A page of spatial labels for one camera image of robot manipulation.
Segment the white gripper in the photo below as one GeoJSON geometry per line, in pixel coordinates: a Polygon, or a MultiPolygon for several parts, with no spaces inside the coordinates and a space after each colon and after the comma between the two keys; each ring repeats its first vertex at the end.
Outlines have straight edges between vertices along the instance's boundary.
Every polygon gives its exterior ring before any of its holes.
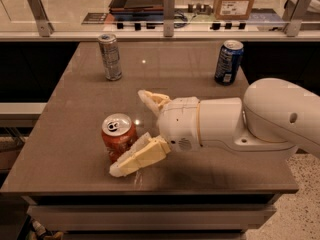
{"type": "Polygon", "coordinates": [[[165,94],[147,90],[139,90],[138,96],[158,117],[159,132],[163,138],[160,135],[152,137],[148,132],[143,134],[110,166],[109,174],[113,177],[124,177],[155,164],[165,159],[171,149],[175,152],[187,152],[200,148],[199,100],[196,97],[176,98],[171,101],[165,94]]]}

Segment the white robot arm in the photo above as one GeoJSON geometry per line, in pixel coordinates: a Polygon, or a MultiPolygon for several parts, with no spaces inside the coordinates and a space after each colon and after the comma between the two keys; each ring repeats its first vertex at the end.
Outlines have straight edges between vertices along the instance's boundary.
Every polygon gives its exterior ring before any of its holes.
{"type": "Polygon", "coordinates": [[[320,155],[320,97],[276,78],[255,81],[243,98],[172,99],[146,90],[141,101],[157,117],[159,135],[143,134],[109,169],[127,176],[166,158],[170,152],[219,147],[234,153],[320,155]]]}

